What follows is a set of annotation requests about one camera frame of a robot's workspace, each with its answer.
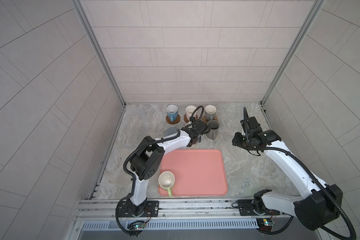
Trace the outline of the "white mug green handle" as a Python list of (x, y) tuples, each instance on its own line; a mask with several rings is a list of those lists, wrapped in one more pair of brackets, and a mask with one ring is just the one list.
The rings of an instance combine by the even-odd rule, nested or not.
[(165, 171), (161, 173), (158, 179), (158, 183), (162, 189), (167, 191), (169, 197), (172, 198), (173, 197), (172, 188), (175, 184), (174, 174), (170, 171)]

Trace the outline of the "white mug grey handle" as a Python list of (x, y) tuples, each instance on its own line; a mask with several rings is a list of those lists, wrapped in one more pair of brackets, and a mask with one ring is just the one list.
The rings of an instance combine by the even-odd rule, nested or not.
[(207, 105), (205, 107), (205, 118), (206, 121), (213, 120), (216, 116), (217, 108), (213, 105)]

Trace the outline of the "brown wooden coaster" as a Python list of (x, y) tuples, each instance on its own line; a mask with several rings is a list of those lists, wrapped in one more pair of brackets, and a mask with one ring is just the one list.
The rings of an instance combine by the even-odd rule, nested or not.
[(176, 119), (174, 121), (171, 121), (169, 116), (166, 116), (166, 122), (170, 125), (176, 125), (177, 123), (179, 123), (181, 121), (181, 117), (180, 115), (177, 115)]
[[(199, 119), (199, 116), (198, 116), (198, 115), (196, 115), (195, 120), (197, 121), (198, 119)], [(188, 122), (189, 122), (189, 119), (188, 119), (187, 115), (184, 115), (184, 121), (185, 121), (186, 123), (188, 123)]]

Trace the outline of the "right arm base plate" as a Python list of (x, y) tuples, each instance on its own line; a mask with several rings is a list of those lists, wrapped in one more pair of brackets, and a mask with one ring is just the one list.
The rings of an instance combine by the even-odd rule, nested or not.
[(281, 214), (279, 211), (267, 209), (255, 200), (237, 200), (231, 206), (238, 209), (241, 216), (279, 216)]

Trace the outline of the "cork paw print coaster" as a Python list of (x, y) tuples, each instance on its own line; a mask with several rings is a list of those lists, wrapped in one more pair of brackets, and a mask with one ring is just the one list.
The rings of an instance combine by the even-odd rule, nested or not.
[[(215, 115), (213, 118), (214, 121), (219, 121), (218, 117)], [(209, 120), (206, 119), (206, 116), (202, 116), (202, 121), (207, 124)]]

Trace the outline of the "dark grey mug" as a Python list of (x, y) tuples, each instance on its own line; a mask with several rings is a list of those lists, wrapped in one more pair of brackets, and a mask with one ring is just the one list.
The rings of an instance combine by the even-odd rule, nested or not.
[(206, 133), (206, 138), (209, 140), (216, 140), (218, 138), (218, 131), (220, 128), (220, 124), (218, 121), (210, 120), (208, 121), (208, 128), (209, 131)]

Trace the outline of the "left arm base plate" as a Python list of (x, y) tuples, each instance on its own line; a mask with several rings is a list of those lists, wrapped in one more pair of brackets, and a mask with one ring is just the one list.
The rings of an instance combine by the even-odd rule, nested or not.
[(143, 218), (157, 217), (158, 210), (159, 201), (144, 201), (142, 204), (136, 206), (131, 200), (127, 200), (116, 208), (116, 213), (119, 218)]

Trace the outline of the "grey woven round coaster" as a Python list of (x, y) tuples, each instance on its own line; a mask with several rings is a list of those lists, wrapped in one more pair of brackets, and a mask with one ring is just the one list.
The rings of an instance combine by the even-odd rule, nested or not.
[(179, 129), (175, 127), (168, 128), (167, 130), (165, 130), (165, 137), (169, 137), (171, 135), (177, 135), (178, 131)]

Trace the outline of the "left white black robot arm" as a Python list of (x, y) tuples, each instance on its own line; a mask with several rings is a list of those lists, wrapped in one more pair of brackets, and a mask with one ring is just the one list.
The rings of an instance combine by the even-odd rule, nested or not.
[(133, 212), (135, 217), (140, 216), (147, 203), (147, 188), (149, 179), (156, 173), (165, 154), (182, 147), (191, 147), (198, 143), (201, 136), (206, 133), (208, 126), (202, 122), (201, 118), (196, 119), (196, 112), (201, 110), (204, 114), (204, 106), (198, 106), (190, 117), (190, 124), (177, 130), (173, 135), (166, 138), (153, 139), (150, 136), (145, 137), (139, 146), (126, 158), (123, 164), (125, 173), (131, 176), (131, 192), (119, 200), (115, 218), (119, 228), (129, 235), (138, 236), (142, 230), (125, 229), (120, 220), (118, 212), (122, 203), (127, 204), (128, 209)]

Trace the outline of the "blue floral mug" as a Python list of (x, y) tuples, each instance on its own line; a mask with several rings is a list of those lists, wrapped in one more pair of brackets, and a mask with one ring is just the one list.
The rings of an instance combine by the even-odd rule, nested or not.
[(168, 105), (166, 108), (167, 116), (174, 121), (178, 115), (178, 107), (176, 105)]

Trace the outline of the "white mug pink handle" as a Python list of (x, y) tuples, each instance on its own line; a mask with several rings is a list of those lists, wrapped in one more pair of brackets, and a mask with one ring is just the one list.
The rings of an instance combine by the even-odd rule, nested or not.
[(189, 120), (190, 120), (190, 117), (191, 117), (192, 113), (196, 110), (196, 108), (197, 107), (192, 106), (192, 105), (186, 107), (186, 115), (187, 115)]

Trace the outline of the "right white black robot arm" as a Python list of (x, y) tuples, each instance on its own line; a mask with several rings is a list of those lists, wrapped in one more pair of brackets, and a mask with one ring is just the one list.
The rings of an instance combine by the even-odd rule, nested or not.
[(322, 229), (340, 240), (355, 240), (356, 230), (342, 209), (343, 192), (337, 185), (328, 185), (299, 160), (273, 130), (263, 131), (255, 117), (249, 117), (243, 108), (243, 131), (236, 132), (233, 146), (259, 157), (261, 153), (271, 158), (293, 182), (299, 196), (277, 194), (264, 189), (254, 194), (253, 212), (259, 216), (279, 211), (290, 216), (284, 227), (267, 235), (282, 233), (294, 218), (308, 230)]

